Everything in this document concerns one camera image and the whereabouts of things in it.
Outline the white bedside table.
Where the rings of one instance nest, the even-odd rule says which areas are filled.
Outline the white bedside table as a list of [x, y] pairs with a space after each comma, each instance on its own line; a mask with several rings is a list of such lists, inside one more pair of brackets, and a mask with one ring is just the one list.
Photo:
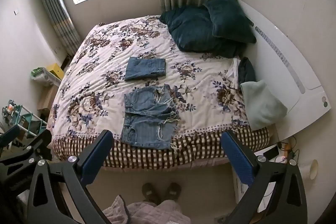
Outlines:
[[239, 220], [239, 210], [246, 212], [243, 219], [249, 221], [254, 212], [260, 212], [259, 203], [264, 202], [264, 193], [268, 190], [269, 183], [276, 183], [276, 176], [286, 173], [288, 153], [279, 150], [279, 155], [284, 157], [283, 161], [267, 160], [263, 153], [270, 148], [255, 153], [234, 140], [235, 147], [230, 151], [235, 179], [235, 197], [238, 198], [237, 207], [232, 213], [234, 222]]

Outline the dark folded garment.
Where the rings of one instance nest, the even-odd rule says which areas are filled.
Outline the dark folded garment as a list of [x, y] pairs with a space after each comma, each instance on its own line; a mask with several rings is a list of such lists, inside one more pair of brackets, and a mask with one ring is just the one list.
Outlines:
[[255, 70], [247, 57], [243, 57], [238, 66], [238, 83], [245, 82], [256, 82]]

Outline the large dark teal pillow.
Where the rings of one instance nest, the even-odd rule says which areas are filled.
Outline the large dark teal pillow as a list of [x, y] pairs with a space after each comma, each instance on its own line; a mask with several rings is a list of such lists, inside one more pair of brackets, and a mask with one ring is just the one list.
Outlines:
[[205, 7], [182, 6], [159, 17], [182, 52], [212, 53], [225, 58], [241, 56], [247, 45], [213, 36], [213, 23]]

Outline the white paper cup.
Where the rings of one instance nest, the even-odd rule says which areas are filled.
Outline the white paper cup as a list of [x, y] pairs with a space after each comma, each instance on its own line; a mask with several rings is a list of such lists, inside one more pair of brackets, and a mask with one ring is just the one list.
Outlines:
[[302, 162], [299, 164], [299, 170], [303, 180], [314, 180], [318, 175], [318, 161], [313, 159]]

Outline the cardboard box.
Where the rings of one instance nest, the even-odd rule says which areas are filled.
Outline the cardboard box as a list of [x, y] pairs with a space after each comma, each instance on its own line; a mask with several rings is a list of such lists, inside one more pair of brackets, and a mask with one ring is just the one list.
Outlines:
[[52, 85], [48, 87], [44, 87], [42, 89], [42, 93], [39, 97], [37, 110], [43, 113], [44, 115], [49, 115], [53, 101], [56, 97], [56, 93], [58, 91], [58, 86]]

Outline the light green folded towel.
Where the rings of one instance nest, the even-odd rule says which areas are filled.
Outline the light green folded towel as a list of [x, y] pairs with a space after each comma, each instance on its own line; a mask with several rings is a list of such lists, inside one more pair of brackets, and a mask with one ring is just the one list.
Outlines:
[[287, 114], [287, 107], [269, 90], [264, 80], [240, 85], [245, 112], [252, 131], [278, 122]]

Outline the frayed blue denim shorts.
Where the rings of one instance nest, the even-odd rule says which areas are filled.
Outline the frayed blue denim shorts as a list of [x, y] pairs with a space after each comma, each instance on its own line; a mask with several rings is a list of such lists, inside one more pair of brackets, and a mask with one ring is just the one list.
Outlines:
[[179, 113], [170, 86], [147, 86], [124, 95], [121, 141], [133, 147], [176, 149], [172, 137]]

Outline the small dark teal pillow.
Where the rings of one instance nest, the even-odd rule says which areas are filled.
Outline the small dark teal pillow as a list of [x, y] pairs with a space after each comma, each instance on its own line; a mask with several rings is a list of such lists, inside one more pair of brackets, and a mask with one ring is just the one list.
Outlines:
[[214, 37], [256, 43], [249, 19], [238, 0], [208, 0], [203, 5], [209, 12]]

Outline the teal metal rack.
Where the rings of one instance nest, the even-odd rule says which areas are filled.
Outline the teal metal rack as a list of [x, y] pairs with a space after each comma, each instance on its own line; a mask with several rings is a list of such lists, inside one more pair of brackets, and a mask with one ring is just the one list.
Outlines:
[[2, 108], [2, 118], [9, 128], [18, 126], [20, 131], [31, 138], [43, 132], [47, 127], [47, 122], [25, 106], [17, 105], [13, 100], [9, 100]]

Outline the floral white bed quilt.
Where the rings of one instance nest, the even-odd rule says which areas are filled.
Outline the floral white bed quilt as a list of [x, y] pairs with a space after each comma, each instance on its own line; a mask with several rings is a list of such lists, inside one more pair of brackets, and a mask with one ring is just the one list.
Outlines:
[[157, 16], [94, 26], [71, 61], [52, 104], [54, 140], [96, 136], [120, 139], [125, 94], [168, 86], [179, 116], [175, 135], [248, 125], [242, 93], [227, 72], [234, 59], [182, 52]]

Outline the yellow box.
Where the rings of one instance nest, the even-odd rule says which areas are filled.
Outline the yellow box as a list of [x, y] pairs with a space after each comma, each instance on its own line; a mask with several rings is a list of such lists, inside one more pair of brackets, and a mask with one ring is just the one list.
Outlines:
[[60, 80], [64, 78], [64, 71], [57, 63], [47, 66], [46, 69]]

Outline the white bed headboard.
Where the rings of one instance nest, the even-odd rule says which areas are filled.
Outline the white bed headboard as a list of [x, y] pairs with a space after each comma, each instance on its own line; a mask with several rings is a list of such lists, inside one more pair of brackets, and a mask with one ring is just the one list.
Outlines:
[[250, 21], [256, 43], [244, 53], [258, 81], [288, 109], [273, 128], [279, 141], [302, 131], [331, 109], [330, 101], [312, 67], [298, 48], [264, 15], [239, 1]]

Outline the folded blue denim shorts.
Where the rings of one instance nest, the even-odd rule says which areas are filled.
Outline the folded blue denim shorts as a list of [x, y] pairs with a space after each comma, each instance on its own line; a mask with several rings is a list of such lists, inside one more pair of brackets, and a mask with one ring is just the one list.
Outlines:
[[143, 80], [166, 75], [165, 59], [140, 59], [130, 57], [127, 63], [125, 80]]

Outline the grey striped left curtain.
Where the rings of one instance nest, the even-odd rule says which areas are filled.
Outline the grey striped left curtain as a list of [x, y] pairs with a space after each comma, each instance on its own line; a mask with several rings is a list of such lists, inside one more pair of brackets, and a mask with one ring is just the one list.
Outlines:
[[74, 56], [80, 47], [80, 36], [68, 14], [63, 0], [42, 0], [51, 24], [70, 56]]

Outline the brown checkered bed sheet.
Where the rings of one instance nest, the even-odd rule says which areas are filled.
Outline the brown checkered bed sheet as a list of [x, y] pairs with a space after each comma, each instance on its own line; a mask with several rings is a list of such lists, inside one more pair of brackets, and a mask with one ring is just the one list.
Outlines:
[[[266, 148], [270, 141], [267, 128], [251, 131], [249, 127], [232, 129], [237, 138], [252, 151]], [[112, 169], [151, 169], [174, 170], [184, 165], [186, 168], [221, 165], [227, 160], [221, 145], [221, 131], [203, 132], [174, 138], [176, 150], [155, 150], [134, 148], [114, 140], [113, 147], [104, 161]], [[52, 147], [56, 157], [66, 160], [69, 156], [78, 156], [86, 146], [92, 144], [97, 136], [52, 137]]]

